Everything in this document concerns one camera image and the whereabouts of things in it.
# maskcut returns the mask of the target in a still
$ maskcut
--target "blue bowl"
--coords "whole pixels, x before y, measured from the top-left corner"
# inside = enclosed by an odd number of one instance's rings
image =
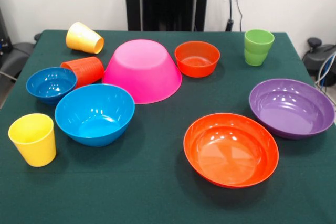
[[[62,97],[74,89],[76,83],[77,78],[72,70],[52,67],[30,76],[26,89],[41,102],[56,105]]]
[[[134,110],[134,100],[125,89],[92,84],[63,97],[55,120],[73,140],[99,147],[112,143],[126,130]]]

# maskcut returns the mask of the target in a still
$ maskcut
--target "dark green table cover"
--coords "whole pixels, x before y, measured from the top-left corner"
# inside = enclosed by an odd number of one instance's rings
[[[29,95],[26,81],[37,70],[87,56],[66,47],[66,31],[43,32],[0,111],[0,223],[336,223],[334,125],[306,140],[275,137],[278,168],[251,188],[217,187],[184,156],[184,133],[199,117],[231,112],[255,119],[248,95],[257,83],[292,78],[312,84],[285,33],[275,33],[261,67],[245,64],[243,33],[99,33],[105,46],[98,58],[105,67],[120,44],[139,38],[162,43],[173,58],[180,43],[207,41],[221,51],[221,59],[211,76],[183,76],[172,97],[137,105],[129,128],[109,146],[80,145],[55,124],[57,156],[33,168],[9,140],[8,128],[28,113],[54,119],[55,108]]]

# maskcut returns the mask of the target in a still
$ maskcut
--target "purple bowl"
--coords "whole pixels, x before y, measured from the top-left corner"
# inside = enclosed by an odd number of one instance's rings
[[[325,131],[334,122],[329,99],[296,80],[271,79],[256,85],[249,97],[259,121],[275,135],[300,139]]]

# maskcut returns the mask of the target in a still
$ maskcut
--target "yellow cup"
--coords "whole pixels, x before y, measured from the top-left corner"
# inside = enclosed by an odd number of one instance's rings
[[[54,122],[47,115],[22,116],[9,127],[8,136],[31,166],[45,166],[56,156]]]
[[[104,46],[104,39],[81,22],[70,26],[66,43],[69,48],[90,54],[98,54]]]

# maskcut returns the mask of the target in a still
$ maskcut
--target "orange bowl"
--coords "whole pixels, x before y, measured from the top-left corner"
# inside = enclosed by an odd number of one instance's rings
[[[226,188],[259,184],[274,172],[279,161],[272,135],[238,114],[217,113],[198,119],[186,131],[183,147],[201,176]]]
[[[178,68],[186,76],[201,78],[215,71],[221,53],[203,41],[189,41],[180,44],[175,50]]]

